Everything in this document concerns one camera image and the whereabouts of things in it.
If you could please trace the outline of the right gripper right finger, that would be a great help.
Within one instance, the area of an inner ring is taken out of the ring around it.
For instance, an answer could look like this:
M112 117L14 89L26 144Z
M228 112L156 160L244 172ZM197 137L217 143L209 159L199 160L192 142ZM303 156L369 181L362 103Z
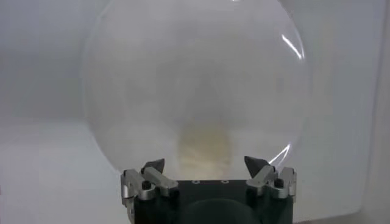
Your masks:
M297 173L291 167L284 167L279 172L266 160L245 156L244 162L250 174L246 180L246 186L255 192L257 197L261 197L266 191L275 200L291 198L296 202Z

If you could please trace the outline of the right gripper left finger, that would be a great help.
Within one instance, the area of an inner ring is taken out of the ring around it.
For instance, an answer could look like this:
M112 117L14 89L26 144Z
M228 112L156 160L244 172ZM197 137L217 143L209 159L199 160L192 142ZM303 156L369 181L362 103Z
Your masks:
M120 176L121 203L135 223L135 202L152 201L158 197L174 198L179 194L179 182L163 175L165 160L147 162L140 171L124 170Z

